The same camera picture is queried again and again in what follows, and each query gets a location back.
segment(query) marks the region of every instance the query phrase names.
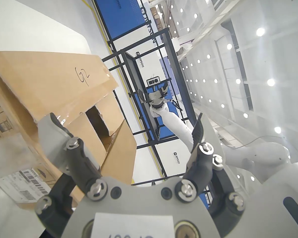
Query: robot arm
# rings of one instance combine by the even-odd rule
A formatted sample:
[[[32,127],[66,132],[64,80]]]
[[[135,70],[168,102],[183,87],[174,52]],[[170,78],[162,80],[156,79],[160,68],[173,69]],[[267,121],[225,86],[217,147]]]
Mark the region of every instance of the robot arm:
[[[111,177],[102,177],[97,164],[95,166],[86,155],[89,151],[84,142],[66,131],[52,117],[53,114],[50,114],[45,117],[45,122],[42,120],[38,123],[40,143],[49,157],[63,157],[62,163],[57,160],[51,162],[59,164],[60,169],[65,167],[66,171],[51,192],[39,199],[35,212],[53,237],[91,237],[95,213],[99,212],[170,215],[176,238],[185,235],[197,238],[224,237],[240,220],[245,208],[243,200],[234,192],[225,170],[215,162],[212,145],[203,141],[201,115],[193,130],[194,147],[183,178],[174,177],[159,185],[142,188],[123,184]],[[51,136],[53,131],[59,133],[59,129],[66,133],[61,142],[43,143],[51,140],[45,136]],[[212,185],[218,195],[217,199],[214,197],[218,202],[213,203],[212,213],[197,199],[210,181],[214,181]],[[75,185],[85,197],[73,212],[69,195]]]

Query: joyson logo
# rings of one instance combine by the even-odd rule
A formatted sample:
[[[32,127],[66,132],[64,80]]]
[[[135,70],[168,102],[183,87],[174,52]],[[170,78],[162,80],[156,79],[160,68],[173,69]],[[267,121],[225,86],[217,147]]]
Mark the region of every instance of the joyson logo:
[[[177,153],[173,153],[173,158],[175,159],[175,161],[180,164],[180,161],[179,161],[179,157],[177,156]]]
[[[121,4],[120,4],[119,0],[116,0],[116,2],[118,4],[119,9],[121,9]]]

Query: blue panel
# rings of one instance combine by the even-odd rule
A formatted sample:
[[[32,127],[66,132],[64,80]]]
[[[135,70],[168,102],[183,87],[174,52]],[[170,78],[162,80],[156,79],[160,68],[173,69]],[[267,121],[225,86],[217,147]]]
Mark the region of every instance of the blue panel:
[[[96,0],[96,2],[111,38],[145,22],[137,0]]]
[[[163,61],[165,62],[166,64],[166,68],[167,68],[167,71],[168,71],[168,74],[169,74],[169,77],[172,79],[172,85],[173,85],[173,88],[174,88],[174,92],[172,90],[172,87],[171,87],[171,82],[168,82],[169,84],[169,88],[171,90],[171,95],[174,96],[174,95],[178,95],[179,94],[179,88],[178,88],[178,85],[177,85],[177,82],[174,78],[174,74],[173,74],[173,71],[172,71],[172,68],[171,68],[171,65],[170,65],[170,62],[169,62],[169,59],[168,57],[164,57],[163,60],[160,59],[160,63],[161,63],[161,67],[163,69],[163,72],[165,74],[165,77],[168,77],[167,75],[167,72],[166,72],[166,68],[165,68],[165,65],[163,64]]]
[[[199,197],[204,203],[205,207],[208,208],[208,202],[207,202],[207,199],[205,198],[205,194],[200,194]]]
[[[143,108],[142,108],[142,105],[141,105],[141,103],[140,103],[140,100],[139,100],[139,98],[138,98],[138,95],[137,95],[137,94],[135,94],[135,97],[136,97],[136,101],[137,101],[137,103],[136,103],[136,104],[138,104],[138,106],[140,107],[140,110],[141,110],[141,114],[140,114],[140,115],[142,115],[142,116],[143,116],[143,118],[145,119],[145,122],[146,122],[147,128],[149,128],[149,124],[148,124],[148,121],[147,121],[147,119],[146,119],[146,116],[145,116],[144,110],[143,110]],[[153,137],[153,134],[152,134],[151,130],[149,131],[149,133],[150,133],[150,135],[151,135],[151,138],[152,138],[152,139],[154,139],[154,137]]]

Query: black metal frame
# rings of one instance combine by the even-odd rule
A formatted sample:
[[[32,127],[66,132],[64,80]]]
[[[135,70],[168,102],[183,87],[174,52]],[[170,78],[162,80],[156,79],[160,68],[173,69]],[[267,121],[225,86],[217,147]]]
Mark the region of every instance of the black metal frame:
[[[148,137],[148,144],[143,144],[143,145],[140,145],[140,146],[137,146],[137,149],[140,149],[140,148],[144,148],[144,147],[152,147],[152,150],[156,156],[156,159],[158,160],[158,163],[159,163],[159,166],[161,167],[161,172],[162,174],[164,175],[164,178],[162,179],[167,179],[168,176],[166,174],[166,171],[164,169],[164,166],[161,162],[161,159],[159,157],[159,154],[157,152],[157,149],[155,147],[156,144],[161,144],[161,143],[165,143],[165,142],[168,142],[168,141],[172,141],[172,140],[176,140],[178,139],[177,136],[175,135],[171,135],[171,136],[167,136],[167,137],[164,137],[164,138],[159,138],[159,130],[160,130],[160,127],[163,127],[164,125],[159,125],[158,123],[158,120],[156,118],[153,118],[150,113],[149,113],[149,104],[147,103],[142,103],[140,104],[141,107],[142,107],[142,110],[144,112],[144,116],[146,117],[146,120],[148,122],[148,126],[146,124],[146,121],[145,121],[145,118],[144,116],[142,115],[142,112],[141,112],[141,107],[140,105],[138,104],[137,102],[137,99],[136,99],[136,94],[137,94],[137,91],[138,89],[141,89],[143,92],[147,92],[147,88],[150,88],[152,86],[149,86],[149,87],[146,87],[145,84],[144,84],[144,81],[141,77],[141,74],[140,74],[140,71],[139,71],[139,68],[137,66],[137,62],[136,62],[136,59],[138,58],[141,58],[149,53],[152,53],[152,52],[155,52],[156,50],[159,51],[159,54],[160,54],[160,57],[162,59],[162,62],[163,62],[163,65],[165,67],[165,71],[166,71],[166,75],[168,76],[167,79],[161,81],[160,83],[158,84],[155,84],[153,86],[157,86],[159,84],[163,84],[165,82],[169,82],[169,84],[171,85],[171,88],[173,89],[174,91],[174,87],[173,87],[173,84],[172,84],[172,78],[170,77],[169,75],[169,72],[166,68],[166,63],[162,57],[162,52],[161,52],[161,48],[165,47],[166,49],[166,52],[167,52],[167,55],[168,55],[168,59],[169,59],[169,62],[170,62],[170,65],[171,65],[171,69],[174,73],[174,77],[175,77],[175,80],[176,80],[176,83],[178,85],[178,88],[179,88],[179,92],[181,94],[181,97],[182,97],[182,101],[183,101],[183,104],[184,104],[184,108],[186,110],[186,113],[187,113],[187,117],[185,118],[182,114],[182,111],[180,110],[180,114],[181,114],[181,117],[182,117],[182,120],[185,122],[185,120],[190,120],[190,122],[194,125],[196,123],[196,116],[195,116],[195,113],[194,113],[194,110],[193,110],[193,106],[192,106],[192,103],[191,103],[191,100],[190,100],[190,95],[187,91],[187,88],[186,88],[186,85],[185,85],[185,81],[184,81],[184,77],[183,77],[183,74],[182,74],[182,69],[180,67],[180,64],[178,62],[178,59],[177,59],[177,55],[176,55],[176,52],[174,50],[174,47],[173,47],[173,44],[172,44],[172,41],[171,41],[171,37],[170,37],[170,33],[169,33],[169,28],[165,28],[163,30],[160,30],[156,33],[153,32],[153,29],[152,29],[152,25],[151,25],[151,21],[149,20],[148,18],[148,15],[147,15],[147,12],[146,12],[146,9],[144,7],[144,4],[142,2],[142,0],[140,0],[141,2],[141,5],[142,7],[140,8],[141,11],[142,11],[142,14],[144,15],[144,18],[145,18],[145,22],[141,25],[138,25],[136,27],[134,27],[133,29],[129,30],[128,32],[125,32],[117,37],[111,37],[110,36],[110,33],[108,31],[108,28],[106,26],[106,23],[104,21],[104,18],[101,14],[101,11],[99,9],[99,6],[97,4],[97,1],[96,0],[93,0],[94,2],[94,5],[96,6],[96,9],[98,11],[98,14],[99,14],[99,17],[100,17],[100,20],[102,21],[102,24],[104,26],[104,29],[106,31],[106,34],[107,34],[107,37],[108,37],[108,45],[111,47],[111,50],[112,50],[112,54],[103,58],[103,62],[107,61],[107,60],[110,60],[110,59],[113,59],[113,58],[116,58],[117,62],[118,62],[118,65],[110,68],[109,70],[110,71],[113,71],[115,69],[118,69],[120,68],[121,72],[122,72],[122,75],[125,79],[125,82],[126,82],[126,85],[128,87],[128,95],[130,98],[133,99],[134,103],[135,103],[135,106],[137,108],[137,111],[138,111],[138,114],[139,114],[139,119],[142,121],[142,124],[144,126],[144,130],[141,130],[139,132],[135,132],[133,133],[133,135],[137,135],[137,134],[142,134],[142,133],[146,133],[147,137]],[[141,28],[143,26],[147,26],[150,30],[149,30],[149,33],[150,35],[141,39],[140,41],[137,41],[129,46],[126,46],[125,48],[121,49],[121,50],[116,50],[116,47],[114,45],[114,41],[137,30],[138,28]],[[163,41],[163,44],[159,45],[158,42],[157,42],[157,39],[156,37],[157,36],[161,36],[162,38],[162,41]],[[145,43],[147,41],[150,41],[150,40],[153,40],[153,42],[156,44],[156,47],[147,51],[147,52],[144,52],[136,57],[133,57],[131,56],[130,54],[127,53],[128,50],[142,44],[142,43]],[[129,76],[130,76],[130,79],[131,79],[131,82],[132,82],[132,85],[133,87],[135,88],[135,91],[133,91],[132,89],[132,86],[130,84],[130,81],[128,79],[128,76],[126,74],[126,70],[125,70],[125,67],[129,73]],[[115,96],[116,96],[116,99],[118,101],[118,104],[123,112],[123,115],[124,115],[124,118],[126,119],[126,116],[124,114],[124,110],[122,109],[122,106],[119,102],[119,99],[115,93]],[[175,95],[175,101],[176,103],[179,105],[179,102],[178,102],[178,99]]]

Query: ceiling light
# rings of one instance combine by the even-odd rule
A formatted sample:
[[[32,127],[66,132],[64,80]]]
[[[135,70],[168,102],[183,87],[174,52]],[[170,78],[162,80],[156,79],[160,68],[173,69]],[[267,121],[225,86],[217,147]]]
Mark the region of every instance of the ceiling light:
[[[265,29],[264,28],[258,28],[256,31],[256,35],[257,36],[263,36],[265,33]]]
[[[267,84],[268,84],[269,86],[274,86],[274,85],[275,85],[275,80],[274,80],[274,79],[268,79],[268,80],[267,80]]]
[[[280,134],[282,132],[282,129],[280,127],[275,127],[274,130],[278,134]]]

